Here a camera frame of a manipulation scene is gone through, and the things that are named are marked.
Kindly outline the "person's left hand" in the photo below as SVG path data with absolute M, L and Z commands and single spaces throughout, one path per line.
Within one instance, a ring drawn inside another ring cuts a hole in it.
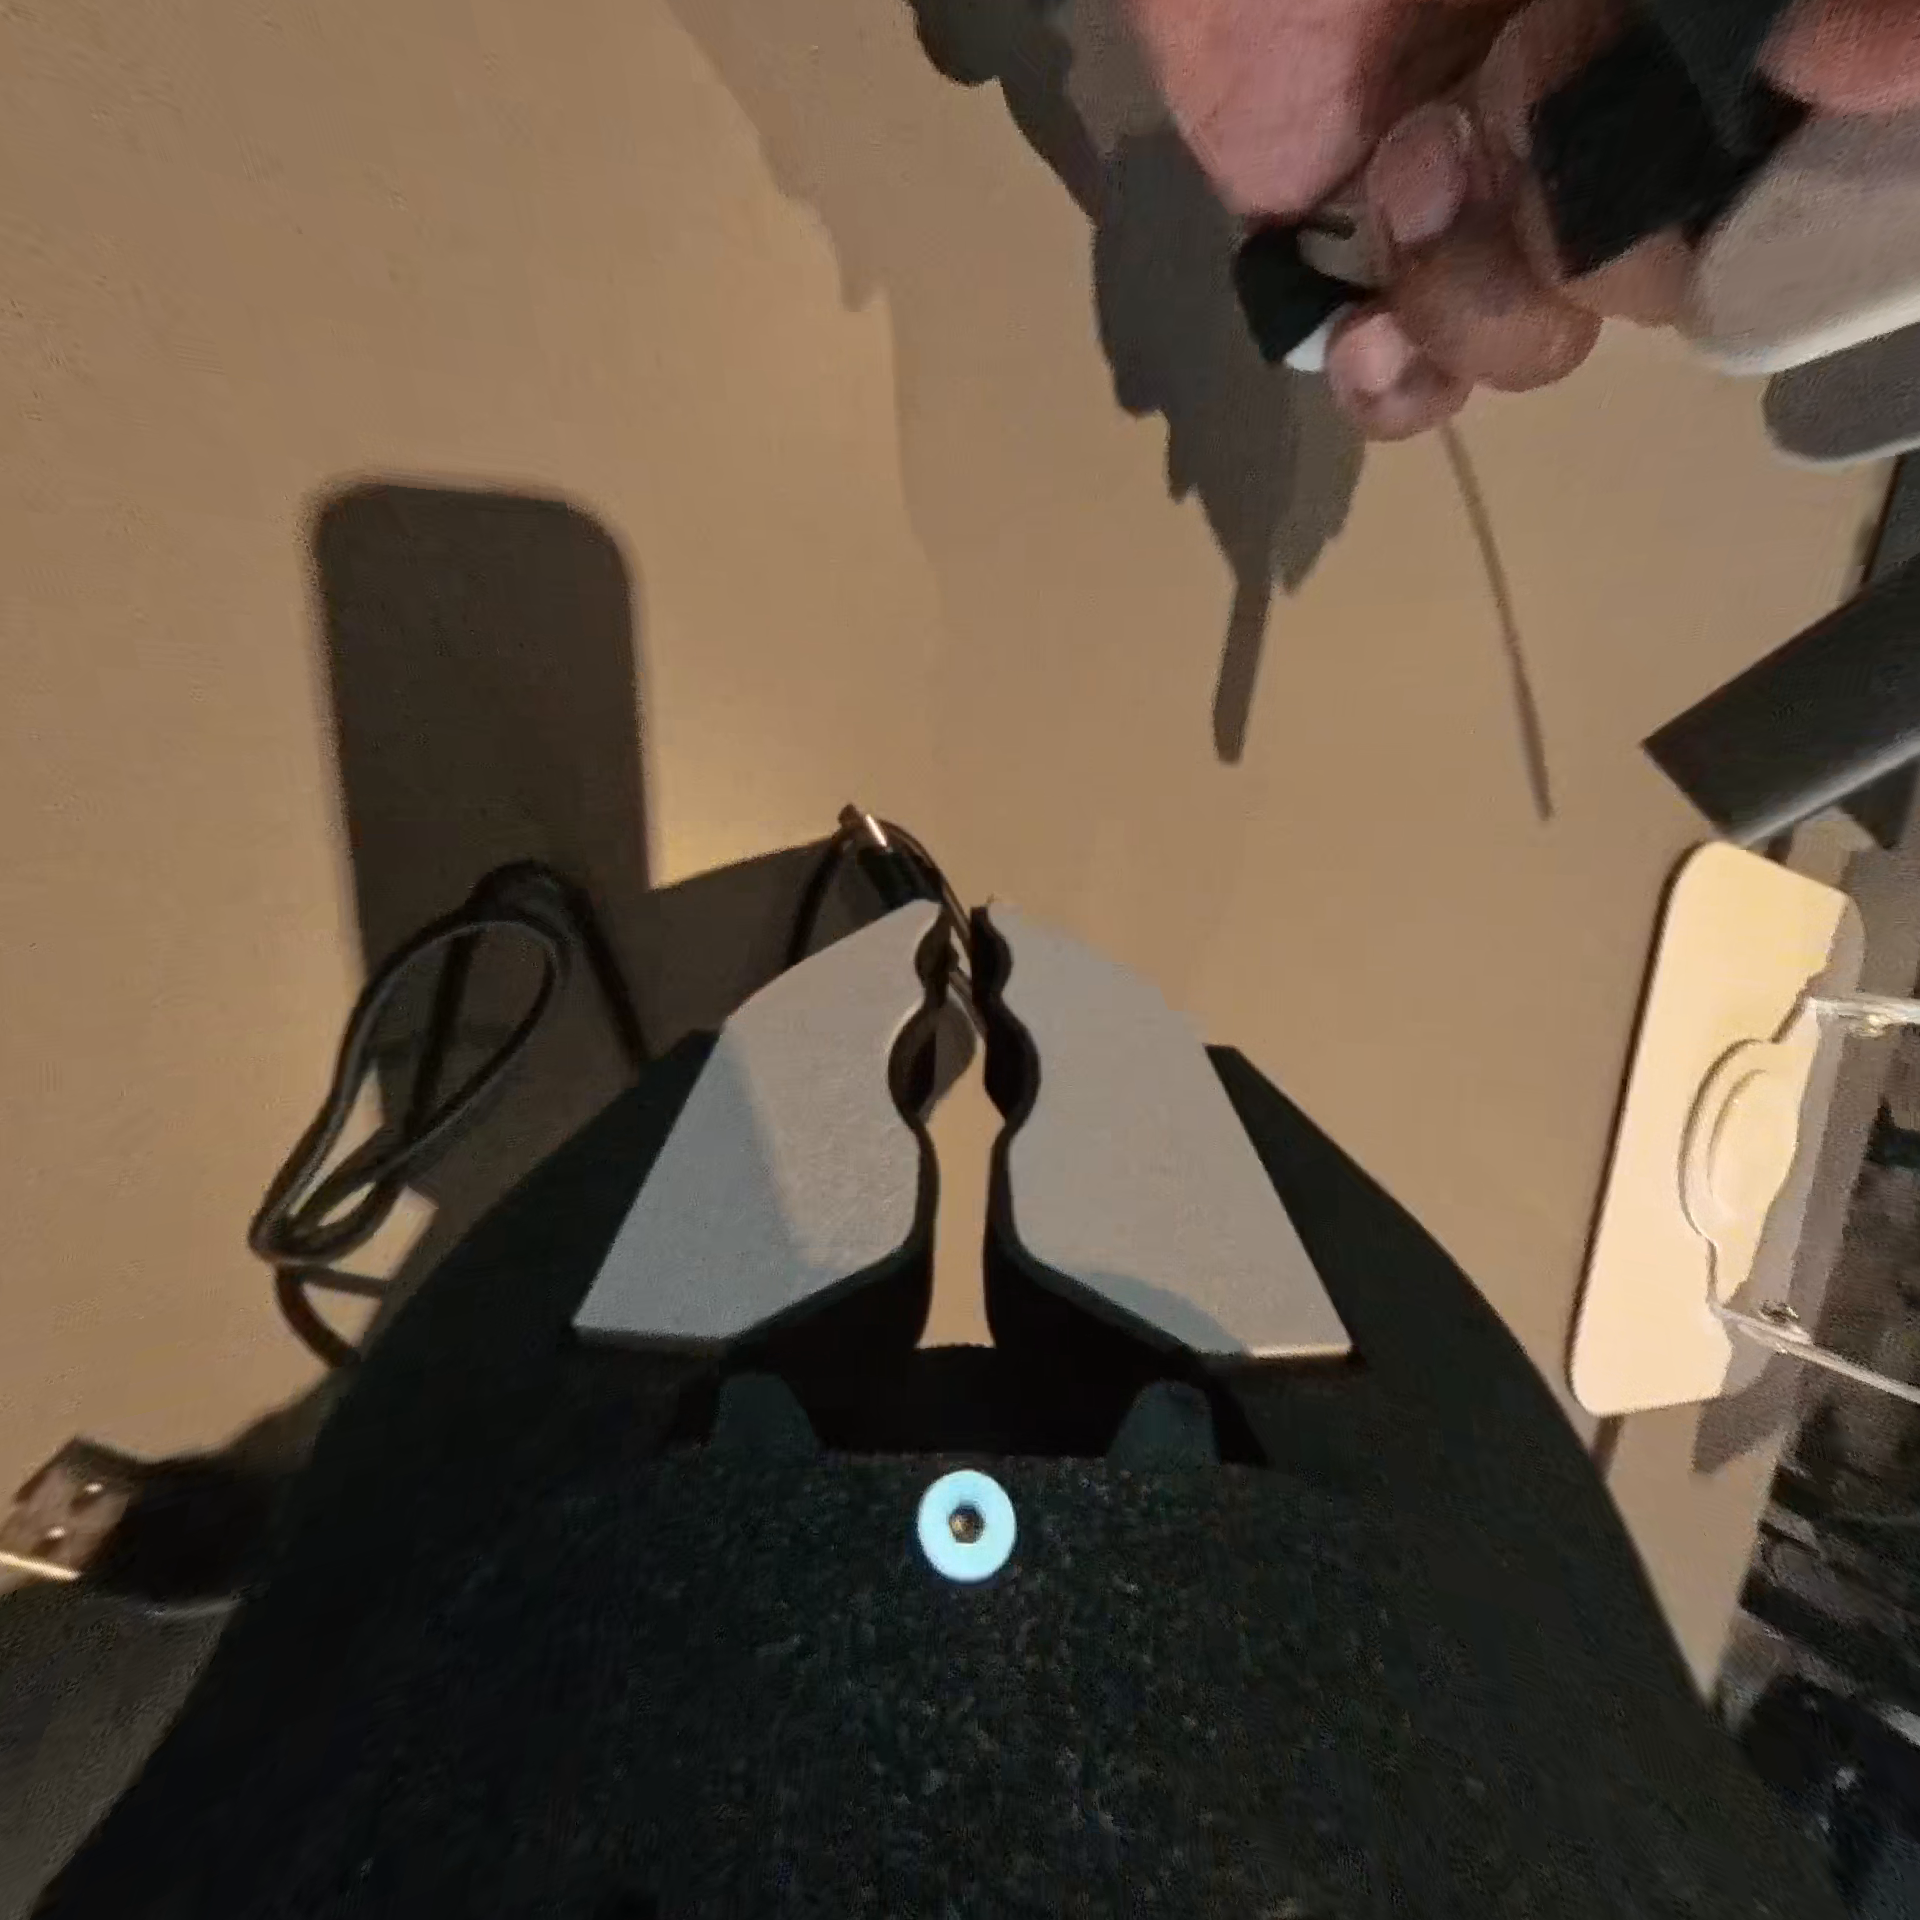
M 1167 3 L 1135 28 L 1177 131 L 1251 219 L 1351 202 L 1383 271 L 1327 385 L 1373 441 L 1474 392 L 1571 376 L 1608 320 L 1662 328 L 1685 250 L 1653 239 L 1571 276 L 1529 172 L 1529 110 L 1625 25 L 1621 6 Z

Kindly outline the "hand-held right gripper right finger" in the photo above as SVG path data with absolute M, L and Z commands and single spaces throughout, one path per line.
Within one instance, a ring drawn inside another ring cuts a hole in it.
M 974 912 L 999 1116 L 984 1230 L 994 1345 L 1061 1392 L 1232 1386 L 1354 1361 L 1209 1044 L 1147 976 L 1008 903 Z

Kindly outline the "white document stand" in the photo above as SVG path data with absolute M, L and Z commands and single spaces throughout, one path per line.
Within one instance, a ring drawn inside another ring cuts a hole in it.
M 1864 993 L 1864 964 L 1829 882 L 1727 843 L 1671 880 L 1571 1335 L 1594 1418 L 1723 1400 L 1745 1351 L 1915 1406 L 1793 1305 L 1845 1044 L 1915 1030 L 1915 1000 Z

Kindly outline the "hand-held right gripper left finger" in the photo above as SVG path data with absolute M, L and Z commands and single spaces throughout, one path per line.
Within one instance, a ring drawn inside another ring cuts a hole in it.
M 783 1387 L 817 1434 L 874 1410 L 929 1322 L 947 994 L 934 900 L 783 972 L 719 1032 L 571 1318 L 594 1351 Z

